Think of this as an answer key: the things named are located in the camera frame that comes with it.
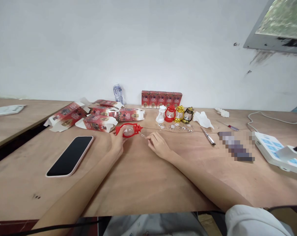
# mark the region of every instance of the red-handled screwdriver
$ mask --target red-handled screwdriver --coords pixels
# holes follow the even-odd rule
[[[227,125],[229,128],[233,129],[234,131],[239,131],[238,128],[234,127],[234,126],[231,126],[231,125],[228,125],[228,124],[225,124],[225,123],[222,123],[224,125]]]

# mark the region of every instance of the white cable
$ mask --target white cable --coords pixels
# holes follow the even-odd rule
[[[270,118],[270,119],[273,119],[273,120],[278,120],[278,121],[281,121],[281,122],[284,122],[284,123],[287,123],[287,124],[292,124],[292,125],[296,125],[297,124],[297,122],[296,123],[290,123],[290,122],[287,122],[287,121],[282,121],[282,120],[279,120],[279,119],[276,119],[276,118],[272,118],[272,117],[269,117],[267,115],[264,115],[261,111],[257,111],[257,112],[253,112],[253,113],[251,113],[251,114],[248,115],[248,118],[250,119],[251,122],[247,123],[247,125],[251,126],[256,132],[259,132],[259,131],[257,131],[256,128],[254,128],[252,125],[250,125],[250,124],[253,123],[253,120],[250,118],[250,115],[253,115],[253,114],[256,114],[256,113],[261,113],[263,116],[265,116],[267,118]]]

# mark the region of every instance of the power strip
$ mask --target power strip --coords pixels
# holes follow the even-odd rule
[[[297,159],[288,161],[281,160],[276,152],[284,146],[273,136],[254,132],[255,145],[258,147],[266,161],[272,165],[278,166],[284,171],[297,173]]]

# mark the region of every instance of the person's left hand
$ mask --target person's left hand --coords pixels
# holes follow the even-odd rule
[[[116,131],[113,131],[110,134],[111,138],[111,152],[113,152],[117,157],[120,157],[123,153],[123,144],[127,141],[128,138],[124,138],[123,131],[121,130],[118,134]]]

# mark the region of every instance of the smartphone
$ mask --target smartphone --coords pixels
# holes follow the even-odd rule
[[[76,137],[53,164],[50,170],[48,170],[46,177],[68,177],[72,175],[79,166],[93,140],[93,136]]]

